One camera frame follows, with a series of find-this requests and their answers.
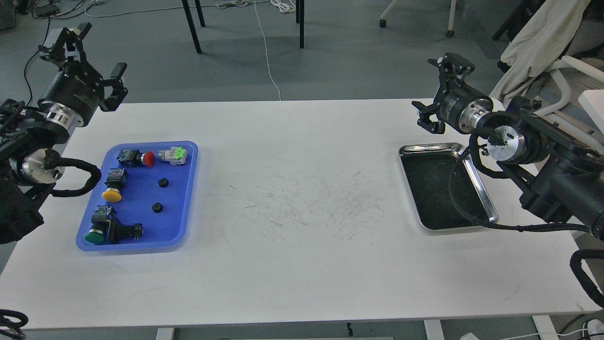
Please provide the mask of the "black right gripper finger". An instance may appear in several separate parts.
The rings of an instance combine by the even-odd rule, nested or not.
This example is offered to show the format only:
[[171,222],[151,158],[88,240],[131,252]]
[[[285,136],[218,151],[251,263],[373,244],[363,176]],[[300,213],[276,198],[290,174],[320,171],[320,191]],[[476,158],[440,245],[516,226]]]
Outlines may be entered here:
[[475,70],[475,64],[455,52],[447,52],[442,58],[428,59],[428,63],[438,68],[442,81],[459,79],[464,82],[466,76]]
[[446,125],[444,121],[437,118],[436,122],[431,120],[431,116],[438,114],[440,108],[439,103],[435,102],[431,105],[425,105],[420,101],[412,101],[412,106],[417,109],[418,119],[417,125],[422,127],[431,134],[444,134],[446,131]]

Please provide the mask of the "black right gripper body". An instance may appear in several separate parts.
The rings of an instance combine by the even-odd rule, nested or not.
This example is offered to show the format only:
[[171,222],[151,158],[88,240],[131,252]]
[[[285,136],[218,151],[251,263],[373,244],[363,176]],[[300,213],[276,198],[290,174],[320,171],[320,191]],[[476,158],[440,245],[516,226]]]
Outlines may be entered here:
[[459,133],[472,133],[479,121],[494,109],[490,97],[468,86],[455,73],[442,72],[439,82],[434,99],[436,118]]

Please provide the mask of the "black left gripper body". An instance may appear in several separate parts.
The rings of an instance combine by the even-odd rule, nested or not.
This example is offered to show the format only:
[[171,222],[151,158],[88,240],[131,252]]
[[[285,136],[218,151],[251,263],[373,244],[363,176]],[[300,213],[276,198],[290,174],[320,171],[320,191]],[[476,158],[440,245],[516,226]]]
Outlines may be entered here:
[[116,111],[127,95],[123,81],[104,79],[86,60],[48,62],[59,70],[37,102],[45,113],[60,107],[77,114],[82,126],[86,126],[97,109]]

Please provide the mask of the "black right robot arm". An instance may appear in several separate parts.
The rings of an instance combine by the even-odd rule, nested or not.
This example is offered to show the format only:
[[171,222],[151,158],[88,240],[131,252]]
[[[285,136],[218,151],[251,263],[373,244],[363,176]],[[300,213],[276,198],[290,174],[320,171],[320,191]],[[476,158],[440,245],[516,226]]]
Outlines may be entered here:
[[[449,174],[447,193],[455,210],[474,225],[518,232],[579,231],[598,240],[604,232],[603,153],[551,123],[518,96],[516,110],[495,110],[489,96],[465,82],[475,65],[457,53],[429,59],[439,71],[431,104],[413,101],[417,125],[432,134],[451,126],[470,136]],[[470,159],[493,179],[510,179],[520,188],[522,209],[542,224],[502,225],[470,213],[455,198],[455,177]]]

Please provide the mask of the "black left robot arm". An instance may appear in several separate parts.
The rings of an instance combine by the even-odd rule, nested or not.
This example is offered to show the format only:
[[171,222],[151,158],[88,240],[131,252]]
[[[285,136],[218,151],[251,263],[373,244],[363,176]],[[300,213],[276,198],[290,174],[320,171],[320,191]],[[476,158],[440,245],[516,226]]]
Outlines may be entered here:
[[126,63],[116,64],[109,77],[89,64],[83,40],[91,28],[84,22],[53,30],[56,41],[38,47],[40,58],[59,70],[36,107],[12,99],[1,105],[2,244],[43,224],[39,209],[48,196],[82,196],[101,179],[94,164],[54,149],[66,144],[75,128],[88,125],[97,109],[115,111],[128,93],[122,80]]

